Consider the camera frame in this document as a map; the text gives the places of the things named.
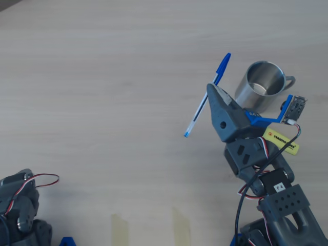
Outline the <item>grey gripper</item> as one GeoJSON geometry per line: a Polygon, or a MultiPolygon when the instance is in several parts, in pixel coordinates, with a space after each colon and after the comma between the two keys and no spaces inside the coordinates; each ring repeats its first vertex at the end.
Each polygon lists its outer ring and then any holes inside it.
{"type": "Polygon", "coordinates": [[[264,128],[252,126],[241,106],[221,87],[207,84],[212,125],[222,142],[259,137],[264,128]]]}

